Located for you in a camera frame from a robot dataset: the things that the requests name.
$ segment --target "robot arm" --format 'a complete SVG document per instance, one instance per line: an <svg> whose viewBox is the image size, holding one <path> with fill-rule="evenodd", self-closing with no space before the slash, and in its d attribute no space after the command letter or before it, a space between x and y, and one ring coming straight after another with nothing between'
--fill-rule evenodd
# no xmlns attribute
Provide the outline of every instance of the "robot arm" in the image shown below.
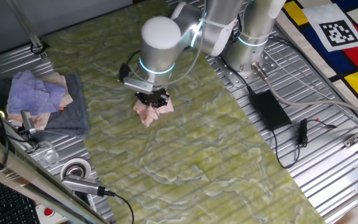
<svg viewBox="0 0 358 224"><path fill-rule="evenodd" d="M172 82L175 61L189 46L211 56L221 54L226 47L223 55L232 68L242 71L247 67L251 71L252 62L259 62L261 58L263 46L285 0L249 1L242 33L232 42L229 38L244 0L209 0L205 15L201 9L181 2L171 18L149 19L142 28L137 72L140 80L126 77L124 84L141 95L167 89Z"/></svg>

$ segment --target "white cable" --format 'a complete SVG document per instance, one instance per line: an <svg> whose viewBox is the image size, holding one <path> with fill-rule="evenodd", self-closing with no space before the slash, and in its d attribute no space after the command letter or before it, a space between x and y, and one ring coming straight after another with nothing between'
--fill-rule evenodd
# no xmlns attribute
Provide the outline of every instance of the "white cable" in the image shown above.
<svg viewBox="0 0 358 224"><path fill-rule="evenodd" d="M267 55L268 57L270 57L270 59L272 59L272 61L273 61L274 63L276 63L282 70L284 70L285 72L287 72L290 76L292 76L293 78L296 78L299 82L301 82L302 84L304 84L305 86L307 86L310 90L313 90L313 91L315 91L316 93L320 94L321 96L325 97L326 99L329 99L329 100L330 100L330 98L329 98L328 96L326 96L326 95L320 93L318 90L315 90L313 87L309 86L308 84L306 84L305 82L303 82L302 80L300 80L298 77L292 75L287 69L285 69L285 68L284 68L282 65L280 65L276 60L274 60L274 58L273 58L272 56L270 56L270 55L266 52L266 50L264 50L264 52L266 53L266 55Z"/></svg>
<svg viewBox="0 0 358 224"><path fill-rule="evenodd" d="M299 78L293 76L287 69L285 69L284 67L282 67L276 60L273 59L272 56L270 56L266 50L264 50L265 53L267 54L268 57L270 57L270 59L272 59L281 69L283 69L284 71L286 71L289 75L291 75L292 77L296 78L297 80L299 80L300 82L302 82L304 85L306 85L307 87L309 87L311 90L317 92L318 94L324 96L327 98L326 95L320 93L319 91L315 90L314 88L310 87L309 85L307 85L306 83L304 83L302 80L300 80ZM345 106L347 108L350 108L350 109L353 109L354 111L358 112L358 108L353 106L353 105L350 105L350 104L347 104L347 103L344 103L344 102L340 102L340 101L335 101L335 100L322 100L322 101L312 101L312 102L306 102L306 103L295 103L295 102L291 102L291 101L288 101L284 98L282 98L280 95L277 94L277 92L273 89L273 86L270 84L270 81L268 80L265 80L267 86L270 88L270 91L272 91L272 93L280 100L282 101L283 103L285 104L288 104L288 105L292 105L292 106L309 106L309 105L318 105L318 104L334 104L334 105L342 105L342 106Z"/></svg>
<svg viewBox="0 0 358 224"><path fill-rule="evenodd" d="M226 28L226 27L230 27L232 23L229 23L228 25L224 25L224 24L220 24L218 22L214 22L214 21L209 21L209 20L206 20L204 18L201 18L200 19L200 22L204 22L206 24L210 24L212 26L217 26L217 27L221 27L221 28Z"/></svg>
<svg viewBox="0 0 358 224"><path fill-rule="evenodd" d="M191 64L190 68L187 70L187 72L181 76L180 78L178 78L177 80L174 80L172 82L168 82L168 83L164 83L162 85L171 85L171 84L174 84L174 83L177 83L179 82L180 80L184 79L190 72L191 70L193 69L193 67L195 66L196 62L197 62L197 59L198 57L200 56L200 53L201 53L201 49L203 48L203 42L204 42L204 35L205 35L205 26L203 26L203 33L201 35L201 42L200 42L200 48L198 49L198 52L197 52L197 56L196 58L194 59L193 63Z"/></svg>
<svg viewBox="0 0 358 224"><path fill-rule="evenodd" d="M280 52L277 52L277 51L275 51L274 49L271 49L270 47L267 47L267 48L269 48L271 51L274 51L276 54L279 54L279 56L281 56L282 58L286 58L286 57L284 57L282 54L280 54ZM274 59L266 52L266 50L264 50L264 52L267 54L267 56L270 57L270 59L272 59L281 69L283 69L284 71L286 71L290 76L292 76L293 78L296 78L296 79L297 79L298 81L300 81L302 84L304 84L305 86L307 86L310 90L315 91L316 93L318 93L318 94L320 94L321 96L325 97L327 100L331 100L330 97L328 97L328 96L322 94L322 93L320 92L320 89L319 89L317 86L315 86L315 85L313 84L314 87L317 89L317 90L315 90L313 87L307 85L306 83L304 83L303 81L301 81L299 78L297 78L296 76L292 75L292 74L291 74L288 70L286 70L284 67L282 67L276 60L274 60ZM308 78L308 77L302 72L302 70L299 69L294 63L292 63L289 59L288 59L287 61L288 61L291 65L293 65L295 68L297 68L297 69L303 74L303 76L304 76L305 78ZM351 115L349 112L347 112L344 108L340 107L339 105L336 105L336 106L337 106L343 113L349 115L350 118L355 119L355 118L353 117L353 115Z"/></svg>
<svg viewBox="0 0 358 224"><path fill-rule="evenodd" d="M288 101L284 98L282 98L273 88L272 84L270 83L269 79L265 80L265 83L267 84L268 88L270 89L270 91L273 93L273 95L275 97L277 97L281 102L288 104L288 105L292 105L292 106L311 106L311 105L322 105L322 104L332 104L332 105L341 105L341 106L345 106L347 108L350 108L356 112L358 112L358 108L347 104L345 102L340 102L340 101L335 101L335 100L320 100L320 101L312 101L312 102L304 102L304 103L295 103L295 102L291 102Z"/></svg>

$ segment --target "folded towel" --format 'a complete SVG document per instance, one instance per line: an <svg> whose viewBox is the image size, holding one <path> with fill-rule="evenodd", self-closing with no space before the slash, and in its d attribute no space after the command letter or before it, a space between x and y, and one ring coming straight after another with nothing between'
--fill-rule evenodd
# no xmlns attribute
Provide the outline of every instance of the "folded towel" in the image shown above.
<svg viewBox="0 0 358 224"><path fill-rule="evenodd" d="M8 114L30 111L37 116L58 111L66 89L59 84L37 80L30 71L17 73L13 80L8 99Z"/></svg>

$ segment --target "pink cloth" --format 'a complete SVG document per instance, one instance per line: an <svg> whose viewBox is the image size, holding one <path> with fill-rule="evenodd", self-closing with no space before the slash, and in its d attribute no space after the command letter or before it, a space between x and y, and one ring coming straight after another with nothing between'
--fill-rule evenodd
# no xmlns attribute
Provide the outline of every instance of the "pink cloth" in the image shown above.
<svg viewBox="0 0 358 224"><path fill-rule="evenodd" d="M139 114L140 120L144 124L144 126L149 127L153 120L158 120L160 114L169 113L173 111L173 105L171 98L168 100L168 104L166 106L162 106L160 108L153 108L152 106L146 106L140 100L136 101L134 106L134 110Z"/></svg>

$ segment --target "green mat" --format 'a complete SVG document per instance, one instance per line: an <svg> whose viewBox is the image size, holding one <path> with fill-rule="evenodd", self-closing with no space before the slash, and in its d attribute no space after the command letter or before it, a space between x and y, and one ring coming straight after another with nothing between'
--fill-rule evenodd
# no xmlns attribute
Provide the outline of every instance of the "green mat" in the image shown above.
<svg viewBox="0 0 358 224"><path fill-rule="evenodd" d="M143 23L169 13L146 1L45 39L55 70L82 79L85 144L104 185L128 199L135 223L324 223L203 57L168 89L175 111L140 122L116 74L139 49ZM195 55L183 52L174 74ZM130 223L126 204L109 203L118 224Z"/></svg>

